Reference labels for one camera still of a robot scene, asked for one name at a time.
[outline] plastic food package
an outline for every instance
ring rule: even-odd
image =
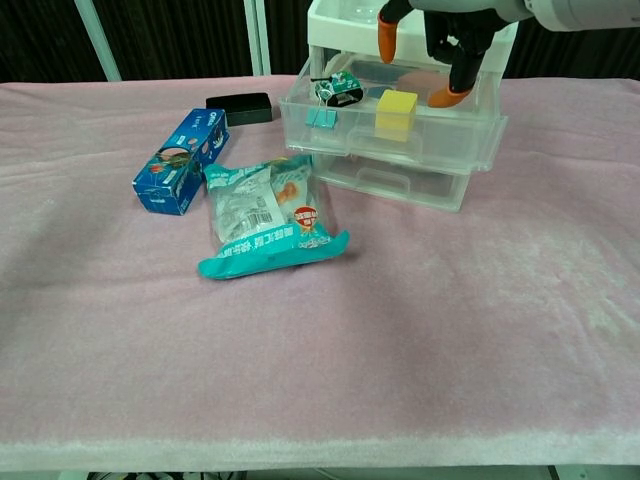
[[[225,279],[318,262],[342,254],[349,233],[332,237],[323,224],[311,157],[279,158],[253,167],[205,169],[218,254],[198,265]]]

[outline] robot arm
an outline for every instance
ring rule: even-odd
[[[427,52],[451,65],[448,88],[435,92],[429,106],[452,107],[472,91],[496,32],[535,17],[555,31],[640,27],[639,0],[387,0],[378,15],[378,46],[393,61],[396,28],[412,10],[424,14]],[[452,36],[456,45],[448,41]]]
[[[548,30],[640,27],[637,0],[409,0],[415,9],[468,13],[493,9],[508,23],[536,17]]]

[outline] dark curtain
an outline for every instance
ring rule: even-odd
[[[105,80],[73,0],[0,0],[0,82]]]
[[[311,0],[265,0],[271,73],[298,74],[306,62],[310,5]]]
[[[94,0],[123,80],[251,75],[239,0]]]
[[[549,32],[526,20],[520,23],[505,77],[640,80],[640,28]]]

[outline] yellow cube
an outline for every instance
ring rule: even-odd
[[[376,137],[406,142],[413,128],[418,94],[385,90],[376,107]]]

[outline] drawer handle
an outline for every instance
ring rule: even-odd
[[[356,174],[356,185],[365,182],[367,178],[369,178],[370,181],[384,183],[386,185],[399,185],[404,190],[405,194],[409,195],[411,180],[409,180],[404,175],[391,172],[382,172],[373,168],[364,167],[361,168]]]

